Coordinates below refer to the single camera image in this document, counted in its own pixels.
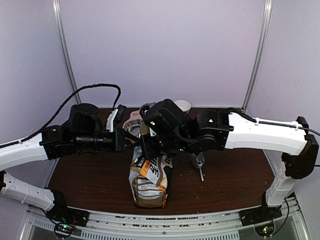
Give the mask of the pet food bag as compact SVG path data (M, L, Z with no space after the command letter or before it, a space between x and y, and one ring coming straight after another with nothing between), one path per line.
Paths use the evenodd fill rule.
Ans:
M140 208L164 208L172 174L171 157L163 155L147 159L142 156L141 147L136 146L128 177L135 205Z

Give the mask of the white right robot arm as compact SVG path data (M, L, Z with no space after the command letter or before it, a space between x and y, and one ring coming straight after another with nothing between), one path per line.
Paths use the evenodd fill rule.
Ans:
M170 99L145 104L139 111L149 133L141 136L147 159L163 155L225 149L260 149L281 152L281 166L262 206L259 220L268 220L292 190L295 182L315 168L319 144L317 132L305 118L291 122L253 118L238 108L209 108L190 117Z

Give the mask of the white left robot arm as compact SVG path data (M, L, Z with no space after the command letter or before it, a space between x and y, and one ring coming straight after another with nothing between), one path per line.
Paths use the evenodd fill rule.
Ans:
M99 109L90 103L75 104L69 118L62 125L47 126L26 140L9 142L0 148L0 195L52 212L61 222L72 218L65 197L58 190L39 188L21 181L6 170L18 165L54 160L83 151L122 153L138 137L117 129L126 107L120 105L111 111L106 124Z

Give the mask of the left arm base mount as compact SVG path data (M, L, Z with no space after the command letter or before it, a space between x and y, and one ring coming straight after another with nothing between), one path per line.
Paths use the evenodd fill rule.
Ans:
M53 233L60 239L69 238L77 227L86 227L90 213L75 208L53 208L45 211L45 216L53 223Z

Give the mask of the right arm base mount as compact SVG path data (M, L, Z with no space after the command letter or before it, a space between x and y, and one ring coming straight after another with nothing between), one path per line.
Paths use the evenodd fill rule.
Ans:
M239 212L242 226L253 225L255 233L262 238L271 237L276 232L275 219L281 216L282 211L280 207L262 205Z

